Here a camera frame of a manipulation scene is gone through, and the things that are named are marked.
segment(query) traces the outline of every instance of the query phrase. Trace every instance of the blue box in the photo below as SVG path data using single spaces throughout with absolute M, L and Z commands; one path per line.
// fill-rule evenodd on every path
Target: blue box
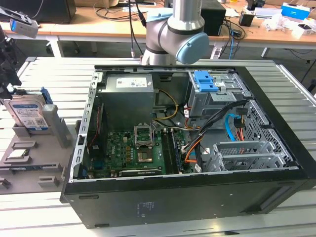
M 310 14 L 310 8 L 296 4 L 283 3 L 282 15 L 304 20 Z

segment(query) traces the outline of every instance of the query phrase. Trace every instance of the robotic arm link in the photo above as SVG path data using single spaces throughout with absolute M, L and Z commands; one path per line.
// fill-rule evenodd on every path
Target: robotic arm link
M 208 51 L 201 5 L 202 0 L 174 0 L 173 8 L 148 12 L 142 65 L 192 64 Z

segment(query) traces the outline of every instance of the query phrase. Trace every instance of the metal work table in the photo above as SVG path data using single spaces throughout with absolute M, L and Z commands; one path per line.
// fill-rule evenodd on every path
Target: metal work table
M 247 66 L 284 119 L 316 158 L 316 100 L 282 66 L 273 61 L 201 60 L 211 66 Z M 133 59 L 33 58 L 19 71 L 22 88 L 44 86 L 67 124 L 81 118 L 94 65 L 138 65 Z M 14 133 L 14 122 L 0 106 L 0 156 Z M 316 189 L 296 193 L 269 214 L 209 220 L 88 230 L 60 193 L 0 196 L 1 236 L 214 236 L 226 231 L 239 236 L 309 236 L 316 233 Z

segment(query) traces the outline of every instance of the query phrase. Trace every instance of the black box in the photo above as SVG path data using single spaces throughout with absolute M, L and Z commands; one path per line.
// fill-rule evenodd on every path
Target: black box
M 225 13 L 226 9 L 217 0 L 202 2 L 201 16 L 205 20 L 204 32 L 208 36 L 219 36 Z
M 239 24 L 241 26 L 251 26 L 251 23 L 252 23 L 252 20 L 253 20 L 253 17 L 255 15 L 253 14 L 245 14 L 245 13 L 242 13 L 240 18 L 239 18 Z
M 12 11 L 23 12 L 37 22 L 69 24 L 76 13 L 74 0 L 0 0 L 0 6 Z

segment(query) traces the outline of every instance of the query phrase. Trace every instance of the sticker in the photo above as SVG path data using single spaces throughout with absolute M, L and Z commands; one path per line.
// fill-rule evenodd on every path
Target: sticker
M 189 117 L 189 110 L 184 110 L 184 117 L 186 117 L 186 118 Z
M 202 171 L 201 167 L 198 164 L 196 164 L 195 169 L 198 173 L 201 173 Z
M 209 147 L 208 147 L 208 148 L 205 148 L 204 152 L 202 152 L 202 155 L 207 155 L 207 154 L 210 154 L 210 149 L 209 149 Z
M 225 83 L 223 82 L 216 82 L 214 83 L 217 87 L 225 86 Z
M 137 217 L 145 218 L 154 212 L 155 202 L 140 202 L 137 204 Z
M 47 130 L 48 125 L 40 114 L 41 109 L 36 104 L 12 105 L 16 115 L 28 130 Z
M 146 78 L 118 78 L 117 88 L 147 87 Z

